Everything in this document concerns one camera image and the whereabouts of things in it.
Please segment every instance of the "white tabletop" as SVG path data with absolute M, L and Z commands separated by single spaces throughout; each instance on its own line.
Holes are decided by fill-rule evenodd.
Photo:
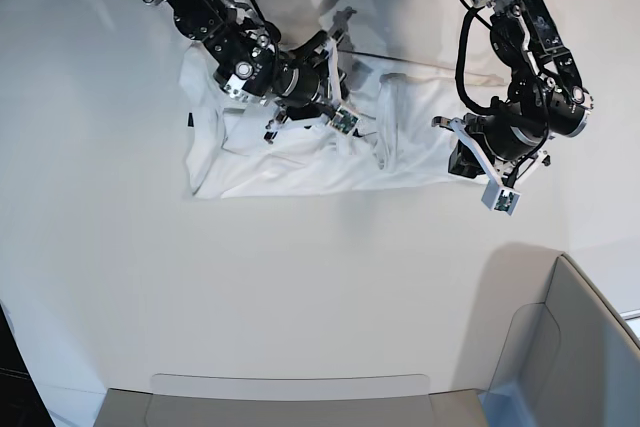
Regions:
M 356 50 L 454 65 L 457 0 L 322 1 L 259 0 L 286 41 L 350 5 Z M 598 283 L 630 271 L 606 249 L 640 231 L 640 0 L 545 1 L 597 110 L 550 144 L 551 168 L 508 217 L 463 183 L 194 201 L 176 80 L 188 41 L 168 6 L 0 0 L 0 299 L 36 382 L 422 373 L 434 392 L 486 388 L 553 249 Z M 508 75 L 481 27 L 468 66 Z M 610 263 L 591 268 L 589 249 Z M 624 284 L 602 286 L 622 310 L 636 298 Z

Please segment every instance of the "white cloth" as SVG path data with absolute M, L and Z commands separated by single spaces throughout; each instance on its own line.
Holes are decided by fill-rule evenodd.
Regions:
M 364 137 L 314 125 L 282 130 L 268 144 L 263 137 L 275 105 L 229 99 L 212 79 L 215 61 L 201 46 L 192 46 L 180 85 L 194 120 L 187 157 L 193 195 L 320 195 L 460 179 L 447 173 L 455 137 L 431 127 L 434 116 L 467 112 L 453 71 L 361 55 L 340 54 L 340 62 L 350 72 L 350 104 L 363 114 L 358 131 Z M 504 97 L 501 79 L 468 75 L 466 81 L 469 95 L 481 105 L 493 95 Z

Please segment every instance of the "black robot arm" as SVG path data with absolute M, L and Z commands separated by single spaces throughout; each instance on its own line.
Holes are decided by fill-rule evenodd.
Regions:
M 278 104 L 279 112 L 269 124 L 274 130 L 265 134 L 268 142 L 277 135 L 277 125 L 289 118 L 325 116 L 340 132 L 354 131 L 358 117 L 334 101 L 327 61 L 329 38 L 339 42 L 344 28 L 330 34 L 319 31 L 304 45 L 285 52 L 279 48 L 280 32 L 256 5 L 236 0 L 143 1 L 151 5 L 166 1 L 173 8 L 180 33 L 202 42 L 218 62 L 214 78 L 227 95 L 241 102 L 269 99 Z M 342 97 L 346 89 L 340 87 Z
M 483 202 L 513 213 L 520 197 L 516 181 L 540 164 L 549 165 L 543 150 L 548 138 L 578 135 L 593 102 L 544 0 L 470 1 L 472 5 L 461 0 L 468 11 L 460 34 L 456 86 L 473 113 L 464 119 L 437 117 L 433 124 L 453 130 L 459 138 L 449 172 L 468 178 L 486 174 L 489 185 Z M 494 11 L 490 24 L 478 14 L 485 7 Z M 489 106 L 478 105 L 465 90 L 467 41 L 474 19 L 490 29 L 493 50 L 511 69 L 507 100 L 494 97 Z

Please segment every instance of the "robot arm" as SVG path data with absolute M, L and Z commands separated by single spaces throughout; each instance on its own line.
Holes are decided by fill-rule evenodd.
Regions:
M 173 8 L 178 30 L 202 42 L 217 60 L 214 78 L 225 93 L 242 102 L 278 104 L 267 126 L 267 142 L 289 119 L 303 121 L 302 125 L 325 123 L 347 135 L 355 132 L 358 114 L 342 103 L 348 94 L 342 84 L 344 74 L 329 54 L 343 37 L 353 11 L 346 13 L 342 26 L 319 31 L 301 47 L 283 52 L 280 32 L 255 2 L 251 6 L 236 0 L 143 1 L 166 1 Z M 449 172 L 468 178 L 486 174 L 489 183 L 483 202 L 511 214 L 520 197 L 516 181 L 549 164 L 542 150 L 549 136 L 578 135 L 593 103 L 543 0 L 471 1 L 460 35 L 456 86 L 472 113 L 464 119 L 436 117 L 433 125 L 451 130 L 459 139 Z M 494 11 L 491 25 L 478 16 L 485 7 Z M 507 100 L 494 97 L 487 107 L 474 102 L 464 84 L 468 34 L 476 18 L 490 29 L 496 55 L 511 68 Z
M 345 134 L 355 129 L 357 115 L 335 101 L 342 96 L 336 96 L 330 86 L 327 46 L 331 39 L 341 40 L 343 26 L 330 33 L 319 31 L 301 47 L 284 52 L 278 45 L 280 32 L 264 19 L 255 3 L 143 1 L 149 5 L 166 1 L 173 8 L 180 33 L 202 42 L 218 62 L 214 79 L 227 95 L 241 102 L 274 100 L 278 104 L 279 111 L 269 123 L 274 130 L 267 132 L 266 141 L 272 142 L 277 135 L 275 127 L 288 119 L 322 118 Z
M 449 172 L 468 178 L 487 174 L 483 202 L 511 214 L 520 196 L 516 181 L 541 163 L 549 164 L 542 148 L 550 135 L 575 137 L 584 129 L 593 101 L 543 0 L 471 1 L 460 36 L 456 85 L 473 114 L 453 121 L 437 117 L 433 125 L 459 138 Z M 511 68 L 508 100 L 494 97 L 488 107 L 475 103 L 464 88 L 469 28 L 484 7 L 494 11 L 488 25 L 493 50 Z

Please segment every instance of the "wrinkled fabric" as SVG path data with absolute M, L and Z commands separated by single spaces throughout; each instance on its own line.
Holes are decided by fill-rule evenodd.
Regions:
M 212 79 L 215 60 L 192 46 L 180 85 L 194 119 L 186 161 L 193 195 L 322 195 L 464 181 L 447 173 L 455 136 L 431 127 L 434 116 L 467 113 L 452 70 L 346 54 L 340 54 L 340 63 L 349 74 L 349 105 L 361 114 L 363 137 L 313 125 L 281 130 L 268 144 L 265 126 L 276 106 L 241 104 L 225 96 Z M 505 93 L 495 77 L 468 75 L 466 82 L 481 105 Z

